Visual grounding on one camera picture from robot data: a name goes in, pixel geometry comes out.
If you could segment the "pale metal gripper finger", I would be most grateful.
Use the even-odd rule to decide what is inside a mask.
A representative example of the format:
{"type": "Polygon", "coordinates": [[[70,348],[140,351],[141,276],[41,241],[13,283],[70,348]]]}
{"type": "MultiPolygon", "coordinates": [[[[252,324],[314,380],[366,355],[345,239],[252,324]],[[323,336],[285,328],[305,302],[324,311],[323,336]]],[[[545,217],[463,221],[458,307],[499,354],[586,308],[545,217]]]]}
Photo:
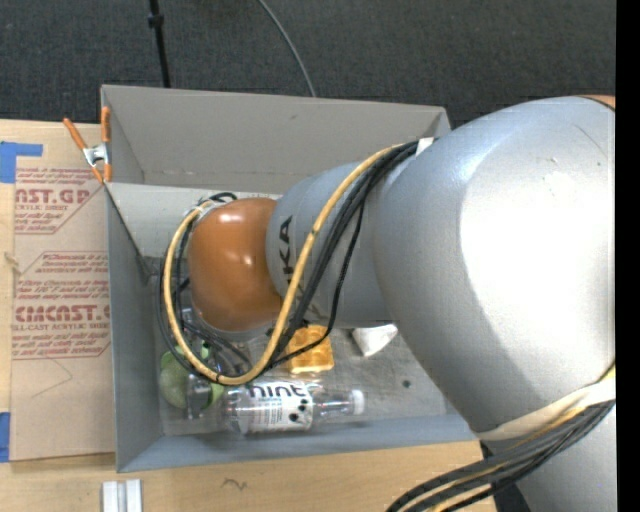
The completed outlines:
{"type": "Polygon", "coordinates": [[[206,408],[209,407],[213,398],[212,383],[195,374],[187,377],[186,383],[186,405],[187,418],[199,419],[206,408]]]}

